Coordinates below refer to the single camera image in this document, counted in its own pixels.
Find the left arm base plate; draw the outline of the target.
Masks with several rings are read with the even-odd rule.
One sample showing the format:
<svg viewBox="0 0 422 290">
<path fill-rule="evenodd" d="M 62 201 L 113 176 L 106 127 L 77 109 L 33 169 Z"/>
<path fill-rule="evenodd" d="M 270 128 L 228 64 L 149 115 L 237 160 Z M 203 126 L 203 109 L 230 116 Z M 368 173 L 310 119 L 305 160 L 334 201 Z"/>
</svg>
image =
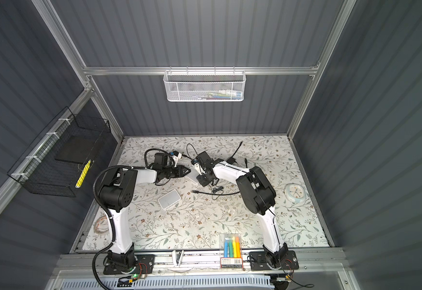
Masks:
<svg viewBox="0 0 422 290">
<path fill-rule="evenodd" d="M 104 275 L 151 274 L 155 265 L 152 254 L 130 255 L 108 253 L 103 261 Z"/>
</svg>

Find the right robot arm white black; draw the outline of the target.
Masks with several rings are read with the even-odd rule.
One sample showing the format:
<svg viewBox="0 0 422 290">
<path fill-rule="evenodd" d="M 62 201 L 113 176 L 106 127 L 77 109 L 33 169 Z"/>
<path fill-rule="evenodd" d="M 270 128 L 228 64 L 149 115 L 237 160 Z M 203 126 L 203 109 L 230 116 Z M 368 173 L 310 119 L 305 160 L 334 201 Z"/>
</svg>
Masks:
<svg viewBox="0 0 422 290">
<path fill-rule="evenodd" d="M 248 169 L 222 159 L 211 159 L 207 152 L 198 154 L 191 164 L 198 171 L 197 181 L 203 187 L 215 180 L 237 185 L 244 205 L 259 218 L 264 239 L 263 249 L 269 267 L 281 268 L 281 263 L 288 254 L 288 245 L 277 224 L 276 191 L 262 169 L 257 166 Z"/>
</svg>

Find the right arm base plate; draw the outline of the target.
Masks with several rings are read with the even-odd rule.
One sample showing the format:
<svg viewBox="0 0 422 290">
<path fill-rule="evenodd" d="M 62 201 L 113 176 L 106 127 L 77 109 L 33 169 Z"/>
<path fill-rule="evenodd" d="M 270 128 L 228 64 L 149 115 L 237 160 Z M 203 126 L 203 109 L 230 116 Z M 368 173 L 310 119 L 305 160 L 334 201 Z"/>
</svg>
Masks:
<svg viewBox="0 0 422 290">
<path fill-rule="evenodd" d="M 249 252 L 247 261 L 252 271 L 285 270 L 294 271 L 299 269 L 299 262 L 294 251 L 287 251 L 284 256 L 271 255 L 265 251 Z"/>
</svg>

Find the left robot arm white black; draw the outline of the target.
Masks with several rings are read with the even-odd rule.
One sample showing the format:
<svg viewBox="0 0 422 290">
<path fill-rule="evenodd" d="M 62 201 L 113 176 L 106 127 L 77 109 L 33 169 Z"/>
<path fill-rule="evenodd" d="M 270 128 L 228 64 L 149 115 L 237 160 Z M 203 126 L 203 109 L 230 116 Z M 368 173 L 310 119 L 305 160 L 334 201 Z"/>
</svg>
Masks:
<svg viewBox="0 0 422 290">
<path fill-rule="evenodd" d="M 183 154 L 162 149 L 153 149 L 155 159 L 145 166 L 116 165 L 102 170 L 94 181 L 94 199 L 108 219 L 111 241 L 101 253 L 106 253 L 104 264 L 118 271 L 133 271 L 137 265 L 134 244 L 129 233 L 128 206 L 133 201 L 135 186 L 138 184 L 161 185 L 165 179 L 170 181 L 188 175 L 191 170 L 178 161 Z"/>
</svg>

